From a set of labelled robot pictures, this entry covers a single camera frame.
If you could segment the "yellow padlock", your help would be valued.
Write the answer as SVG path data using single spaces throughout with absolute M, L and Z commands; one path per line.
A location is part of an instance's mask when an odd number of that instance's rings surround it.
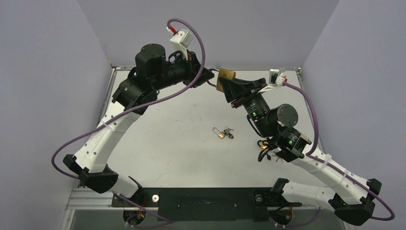
M 257 145 L 260 147 L 261 150 L 265 150 L 268 148 L 268 142 L 265 140 L 259 140 Z

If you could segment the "small padlock key charm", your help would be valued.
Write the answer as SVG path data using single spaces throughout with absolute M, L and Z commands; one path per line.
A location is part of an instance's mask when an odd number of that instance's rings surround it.
M 225 127 L 224 128 L 224 133 L 230 138 L 233 139 L 234 135 L 231 133 L 231 131 L 234 131 L 233 129 L 229 128 L 229 127 Z

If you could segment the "small brass padlock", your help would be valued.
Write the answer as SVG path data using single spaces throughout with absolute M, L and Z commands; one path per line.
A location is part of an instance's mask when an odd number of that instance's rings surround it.
M 216 128 L 216 127 L 213 127 L 212 131 L 214 133 L 216 133 L 216 135 L 218 135 L 219 138 L 224 138 L 226 136 L 226 133 L 224 131 L 222 131 L 222 130 Z

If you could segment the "large brass padlock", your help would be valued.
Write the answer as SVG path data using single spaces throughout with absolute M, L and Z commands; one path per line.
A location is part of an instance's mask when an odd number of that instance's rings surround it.
M 229 69 L 224 69 L 224 68 L 219 68 L 219 69 L 215 69 L 215 68 L 211 68 L 209 69 L 212 73 L 217 73 L 217 82 L 216 84 L 212 84 L 209 81 L 207 81 L 207 83 L 213 87 L 216 88 L 217 91 L 219 92 L 224 92 L 223 90 L 223 86 L 220 83 L 220 79 L 224 78 L 224 79 L 228 79 L 228 80 L 234 80 L 236 78 L 236 72 L 231 71 Z

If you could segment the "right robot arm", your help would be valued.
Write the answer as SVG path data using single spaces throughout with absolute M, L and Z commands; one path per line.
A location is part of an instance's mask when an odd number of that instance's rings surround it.
M 233 108 L 244 107 L 250 125 L 261 137 L 263 149 L 259 161 L 274 154 L 323 183 L 323 186 L 312 186 L 279 178 L 270 191 L 273 203 L 317 206 L 355 226 L 372 218 L 381 183 L 358 177 L 323 153 L 315 140 L 295 128 L 298 113 L 292 105 L 285 103 L 270 108 L 263 98 L 263 93 L 270 88 L 265 79 L 248 81 L 220 77 L 217 83 Z

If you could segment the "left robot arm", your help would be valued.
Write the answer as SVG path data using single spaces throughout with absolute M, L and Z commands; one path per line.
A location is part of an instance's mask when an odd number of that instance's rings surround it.
M 166 58 L 165 48 L 148 44 L 135 56 L 135 67 L 112 95 L 111 108 L 75 154 L 67 154 L 63 163 L 88 188 L 102 194 L 112 192 L 124 196 L 131 206 L 142 202 L 141 185 L 130 176 L 110 169 L 107 161 L 128 128 L 144 114 L 148 104 L 158 100 L 162 89 L 183 83 L 196 88 L 214 74 L 201 64 L 193 51 L 175 51 Z

